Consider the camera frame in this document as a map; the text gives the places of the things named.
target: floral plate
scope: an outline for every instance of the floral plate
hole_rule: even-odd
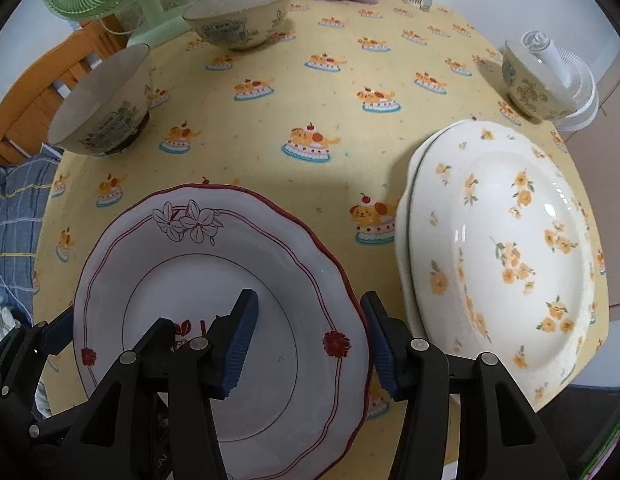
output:
[[[90,253],[75,295],[78,371],[90,395],[158,317],[175,346],[205,333],[243,288],[259,320],[239,384],[213,400],[234,479],[317,478],[365,418],[370,353],[343,268],[308,227],[232,186],[152,194],[116,218]]]
[[[497,354],[532,404],[568,378],[590,322],[592,250],[573,197],[541,149],[488,121],[437,137],[411,197],[411,272],[430,340],[468,358]]]

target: oval plate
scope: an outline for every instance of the oval plate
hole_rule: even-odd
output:
[[[180,186],[110,224],[75,295],[81,380],[90,395],[158,317],[175,322],[176,346],[202,335],[243,288],[259,295],[259,320],[238,386],[212,400],[223,460],[234,479],[314,479],[364,420],[367,330],[336,259],[253,192]]]
[[[411,270],[430,340],[468,358],[497,354],[532,404],[570,374],[590,321],[592,252],[573,196],[526,137],[468,121],[429,147],[411,199]]]

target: chair backrest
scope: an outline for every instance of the chair backrest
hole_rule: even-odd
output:
[[[0,102],[0,166],[35,155],[47,140],[52,118],[63,102],[54,87],[60,81],[72,91],[91,72],[86,58],[101,60],[120,50],[99,22],[90,22],[32,64]]]

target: yellow tablecloth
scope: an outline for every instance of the yellow tablecloth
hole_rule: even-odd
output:
[[[471,116],[511,126],[552,156],[589,216],[593,250],[600,249],[561,138],[551,123],[533,124],[508,108],[500,54],[451,10],[422,12],[400,0],[376,6],[293,0],[283,33],[254,52],[229,53],[192,33],[154,49],[151,59],[157,103],[169,100],[151,110],[141,137],[118,155],[67,153],[59,165],[38,247],[36,320],[53,319],[72,301],[88,253],[117,215],[156,190],[205,179],[252,189],[299,217],[343,264],[357,296],[376,290],[389,314],[403,317],[392,237],[360,237],[357,226],[365,231],[382,218],[357,224],[351,208],[369,197],[383,204],[387,220],[416,147]],[[119,190],[120,200],[104,206]],[[59,244],[67,262],[58,257]],[[599,268],[594,274],[597,321],[570,377],[608,333],[606,280]],[[52,411],[83,402],[72,346],[48,364],[43,379]],[[535,407],[555,394],[540,392]],[[371,395],[373,413],[382,413],[375,381]],[[392,404],[365,423],[326,476],[387,478],[404,409]],[[457,455],[458,423],[452,404],[448,461]]]

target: plate rim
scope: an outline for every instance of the plate rim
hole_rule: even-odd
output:
[[[145,202],[146,200],[154,197],[154,196],[158,196],[158,195],[162,195],[162,194],[167,194],[179,189],[184,189],[184,188],[195,188],[195,189],[208,189],[208,190],[233,190],[233,191],[237,191],[240,193],[244,193],[247,195],[252,196],[253,198],[256,198],[257,200],[259,200],[260,202],[264,203],[266,206],[268,206],[270,209],[272,209],[272,211],[274,213],[277,213],[278,215],[286,218],[287,220],[293,222],[294,224],[297,224],[299,227],[301,227],[311,238],[312,242],[314,243],[315,247],[319,250],[319,252],[321,252],[322,254],[324,254],[324,256],[326,256],[328,258],[328,260],[330,260],[334,266],[336,266],[340,276],[341,276],[341,280],[343,282],[343,285],[346,289],[347,292],[347,296],[350,299],[350,303],[352,304],[352,306],[354,307],[355,312],[359,315],[359,319],[362,322],[363,325],[363,332],[365,333],[365,339],[367,340],[367,354],[368,354],[368,359],[367,359],[367,373],[366,373],[366,377],[365,377],[365,385],[363,388],[363,399],[362,399],[362,415],[361,418],[359,420],[359,423],[357,424],[357,426],[353,429],[352,433],[350,434],[350,436],[347,439],[346,442],[346,446],[344,447],[343,453],[341,453],[340,456],[338,456],[335,460],[333,460],[333,462],[331,462],[330,464],[328,464],[320,473],[318,473],[317,476],[314,477],[314,480],[317,480],[318,478],[320,478],[321,476],[323,476],[326,472],[328,472],[330,469],[332,469],[334,466],[336,466],[341,460],[343,460],[344,456],[347,455],[347,453],[349,452],[352,444],[354,443],[354,440],[357,437],[357,434],[359,434],[359,431],[361,430],[363,424],[365,423],[365,420],[367,418],[367,400],[369,397],[369,390],[370,390],[370,383],[371,383],[371,379],[372,379],[372,366],[373,366],[373,348],[372,348],[372,337],[371,337],[371,332],[370,332],[370,328],[369,325],[367,323],[367,319],[365,318],[365,313],[363,312],[363,309],[359,303],[359,300],[357,300],[357,297],[354,293],[354,290],[352,289],[351,283],[349,282],[349,279],[347,278],[347,273],[345,271],[345,269],[343,268],[343,266],[341,265],[340,261],[338,261],[336,259],[336,257],[329,251],[329,249],[321,242],[321,240],[319,239],[319,237],[314,233],[314,231],[312,231],[312,229],[305,224],[301,219],[297,218],[296,216],[293,216],[292,214],[288,213],[287,211],[285,211],[283,208],[281,208],[280,206],[278,206],[276,203],[272,202],[272,200],[266,198],[265,196],[251,190],[251,189],[247,189],[245,187],[241,187],[241,186],[231,186],[229,184],[200,184],[200,183],[186,183],[186,184],[179,184],[178,186],[173,186],[173,187],[168,187],[165,189],[159,189],[156,190],[152,193],[149,193],[148,195],[142,197],[140,200],[138,200],[137,202],[135,202],[134,204],[132,204],[131,206],[129,206],[128,208],[126,208],[124,211],[122,211],[121,213],[119,213],[119,215],[117,215],[115,218],[113,218],[108,225],[105,227],[105,229],[103,229],[102,233],[98,236],[97,240],[94,242],[94,245],[92,246],[90,252],[88,253],[88,256],[85,258],[85,262],[83,263],[81,270],[80,270],[80,274],[78,275],[78,280],[77,280],[77,285],[75,287],[74,290],[74,295],[72,297],[72,308],[75,308],[75,301],[76,301],[76,296],[78,293],[78,287],[80,285],[81,282],[81,278],[83,277],[83,274],[85,273],[85,269],[86,266],[88,264],[88,262],[90,261],[90,258],[92,256],[92,254],[94,253],[94,251],[96,250],[96,247],[100,244],[102,238],[104,237],[105,233],[107,232],[107,230],[110,229],[110,227],[112,227],[112,225],[117,222],[121,217],[123,217],[123,215],[127,214],[128,212],[130,212],[131,210],[135,209],[137,206],[141,205],[141,203]],[[73,334],[73,341],[74,341],[74,326],[78,323],[78,319],[75,316],[74,317],[74,322],[73,322],[73,326],[72,326],[72,334]],[[83,377],[80,373],[80,366],[82,366],[82,363],[80,364],[78,362],[78,355],[77,355],[77,349],[74,349],[74,361],[75,364],[77,366],[77,373],[78,373],[78,378],[80,379],[81,382],[81,386],[83,387],[83,391],[85,392],[86,397],[89,399],[90,395],[88,395],[88,391],[85,387],[85,382],[83,381]],[[286,469],[288,469],[289,466],[291,466],[294,462],[297,462],[298,459],[300,458],[305,458],[307,457],[309,454],[312,453],[309,452],[308,454],[306,454],[305,456],[302,456],[304,452],[300,453],[295,460],[289,464],[288,466],[284,467],[280,473],[274,474],[274,475],[267,475],[265,477],[256,477],[253,480],[259,480],[261,478],[280,478],[286,474],[289,474],[291,472],[291,470],[286,471]]]

